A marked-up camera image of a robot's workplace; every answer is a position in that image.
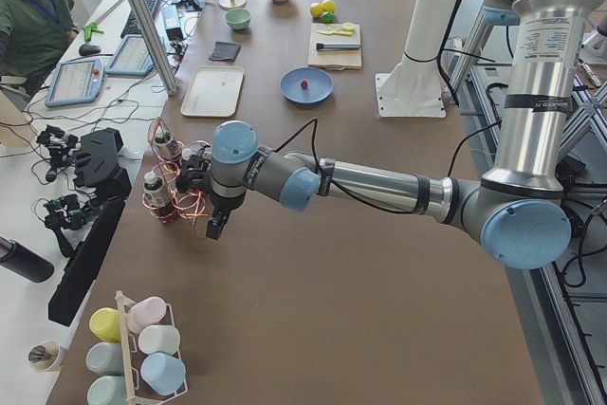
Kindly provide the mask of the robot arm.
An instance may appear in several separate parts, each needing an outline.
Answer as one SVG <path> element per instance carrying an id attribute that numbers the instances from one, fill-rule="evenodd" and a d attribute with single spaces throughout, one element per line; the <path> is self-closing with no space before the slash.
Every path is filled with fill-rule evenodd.
<path id="1" fill-rule="evenodd" d="M 587 15 L 604 0 L 485 0 L 489 20 L 519 28 L 500 136 L 491 167 L 477 180 L 431 179 L 299 153 L 258 142 L 240 120 L 218 126 L 211 146 L 207 234 L 216 239 L 247 191 L 294 211 L 313 194 L 349 197 L 377 210 L 428 215 L 477 241 L 507 267 L 535 269 L 557 260 L 571 240 L 556 177 L 572 109 Z"/>

